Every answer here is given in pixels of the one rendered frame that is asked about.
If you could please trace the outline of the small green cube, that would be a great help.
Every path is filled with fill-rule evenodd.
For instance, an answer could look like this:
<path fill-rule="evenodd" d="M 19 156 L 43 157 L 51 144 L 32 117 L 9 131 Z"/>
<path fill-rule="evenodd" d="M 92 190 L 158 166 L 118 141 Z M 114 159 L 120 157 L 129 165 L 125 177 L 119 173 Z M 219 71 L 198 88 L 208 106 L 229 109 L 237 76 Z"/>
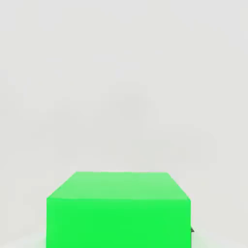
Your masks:
<path fill-rule="evenodd" d="M 46 200 L 46 248 L 191 248 L 191 201 L 165 172 L 76 172 Z"/>

